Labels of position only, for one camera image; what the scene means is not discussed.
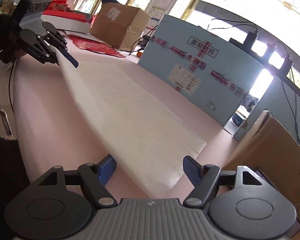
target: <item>pink table surface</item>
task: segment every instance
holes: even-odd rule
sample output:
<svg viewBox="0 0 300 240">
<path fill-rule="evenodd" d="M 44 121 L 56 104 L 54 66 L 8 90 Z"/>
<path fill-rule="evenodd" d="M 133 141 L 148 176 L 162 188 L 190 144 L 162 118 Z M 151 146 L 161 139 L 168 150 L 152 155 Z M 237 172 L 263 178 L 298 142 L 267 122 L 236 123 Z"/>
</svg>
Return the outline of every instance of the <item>pink table surface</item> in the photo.
<svg viewBox="0 0 300 240">
<path fill-rule="evenodd" d="M 197 157 L 202 165 L 223 166 L 237 146 L 238 142 L 215 120 L 139 65 L 127 59 L 80 50 L 71 41 L 68 49 L 78 61 L 116 64 L 164 103 L 207 142 Z M 13 98 L 18 141 L 30 181 L 54 165 L 74 170 L 84 163 L 98 163 L 108 154 L 76 107 L 58 65 L 43 65 L 29 55 L 23 57 L 16 64 Z M 106 188 L 117 200 L 147 197 L 120 164 Z M 192 184 L 183 176 L 166 197 L 183 201 L 192 189 Z"/>
</svg>

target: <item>white cloth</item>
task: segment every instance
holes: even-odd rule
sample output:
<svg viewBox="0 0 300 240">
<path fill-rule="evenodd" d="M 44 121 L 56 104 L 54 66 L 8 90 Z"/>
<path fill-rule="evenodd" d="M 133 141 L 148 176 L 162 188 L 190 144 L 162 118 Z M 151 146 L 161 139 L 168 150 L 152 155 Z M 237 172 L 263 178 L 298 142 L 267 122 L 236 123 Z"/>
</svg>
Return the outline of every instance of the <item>white cloth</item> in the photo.
<svg viewBox="0 0 300 240">
<path fill-rule="evenodd" d="M 151 198 L 183 175 L 182 160 L 206 142 L 114 64 L 79 62 L 56 51 L 76 105 L 113 158 Z"/>
</svg>

